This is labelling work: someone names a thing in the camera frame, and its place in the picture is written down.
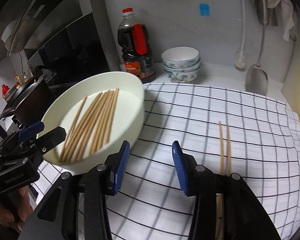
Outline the left hand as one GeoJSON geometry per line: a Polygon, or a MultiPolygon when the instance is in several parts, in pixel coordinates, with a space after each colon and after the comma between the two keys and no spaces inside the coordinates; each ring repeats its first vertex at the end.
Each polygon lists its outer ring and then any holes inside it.
{"type": "Polygon", "coordinates": [[[21,232],[32,215],[28,187],[9,193],[0,200],[0,224],[21,232]]]}

